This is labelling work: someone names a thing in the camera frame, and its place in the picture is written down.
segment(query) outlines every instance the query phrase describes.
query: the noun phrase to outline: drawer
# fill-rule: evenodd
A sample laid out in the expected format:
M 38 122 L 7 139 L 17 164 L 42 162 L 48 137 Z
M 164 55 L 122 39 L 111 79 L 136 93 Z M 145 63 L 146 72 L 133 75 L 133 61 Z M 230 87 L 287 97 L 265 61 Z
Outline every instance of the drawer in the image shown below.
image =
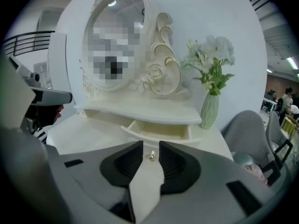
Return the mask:
M 134 120 L 129 127 L 121 126 L 128 141 L 143 140 L 149 147 L 158 148 L 159 141 L 179 144 L 199 143 L 201 138 L 192 138 L 192 125 L 163 125 Z

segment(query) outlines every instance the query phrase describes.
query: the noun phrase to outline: green vase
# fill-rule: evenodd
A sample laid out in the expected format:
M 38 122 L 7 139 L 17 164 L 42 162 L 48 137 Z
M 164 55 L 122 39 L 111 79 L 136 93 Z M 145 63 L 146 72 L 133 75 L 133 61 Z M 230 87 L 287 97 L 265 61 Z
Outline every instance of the green vase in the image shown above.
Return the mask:
M 218 95 L 207 94 L 205 102 L 201 109 L 202 123 L 200 127 L 203 129 L 209 129 L 215 122 L 219 109 L 219 97 Z

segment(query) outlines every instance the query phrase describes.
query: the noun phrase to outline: chair armrest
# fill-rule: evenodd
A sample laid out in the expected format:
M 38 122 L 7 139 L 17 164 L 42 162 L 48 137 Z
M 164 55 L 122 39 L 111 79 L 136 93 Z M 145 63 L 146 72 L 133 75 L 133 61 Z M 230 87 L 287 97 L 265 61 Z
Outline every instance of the chair armrest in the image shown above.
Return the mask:
M 268 179 L 268 185 L 271 186 L 279 177 L 280 177 L 280 171 L 275 161 L 271 161 L 268 163 L 265 167 L 261 168 L 262 172 L 267 172 L 272 169 L 272 174 L 267 178 Z
M 288 148 L 288 151 L 286 152 L 285 156 L 284 156 L 283 159 L 281 160 L 282 163 L 284 163 L 285 160 L 287 159 L 287 157 L 289 156 L 289 154 L 290 154 L 290 152 L 291 152 L 291 150 L 292 150 L 292 148 L 293 148 L 293 144 L 292 144 L 289 140 L 286 140 L 286 141 L 284 142 L 284 144 L 281 145 L 280 147 L 278 147 L 278 149 L 276 149 L 275 152 L 274 152 L 275 154 L 277 154 L 277 153 L 278 153 L 282 148 L 284 148 L 286 145 L 289 146 L 289 148 Z

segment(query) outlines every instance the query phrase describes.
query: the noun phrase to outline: brick wall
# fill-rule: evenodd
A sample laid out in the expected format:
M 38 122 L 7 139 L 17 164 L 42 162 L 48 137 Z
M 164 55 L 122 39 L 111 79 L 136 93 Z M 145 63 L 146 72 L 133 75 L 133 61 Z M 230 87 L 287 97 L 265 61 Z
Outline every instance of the brick wall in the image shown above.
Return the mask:
M 281 98 L 287 87 L 291 87 L 293 89 L 293 93 L 299 94 L 298 82 L 271 75 L 267 76 L 266 92 L 274 90 L 277 94 L 277 98 Z

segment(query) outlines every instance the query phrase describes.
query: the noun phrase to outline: mirror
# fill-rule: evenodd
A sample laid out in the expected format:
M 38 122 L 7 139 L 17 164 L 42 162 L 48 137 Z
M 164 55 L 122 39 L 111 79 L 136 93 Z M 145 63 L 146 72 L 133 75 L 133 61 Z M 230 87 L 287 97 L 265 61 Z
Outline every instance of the mirror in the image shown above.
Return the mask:
M 144 21 L 143 0 L 110 0 L 88 28 L 88 73 L 101 90 L 134 79 L 135 50 Z

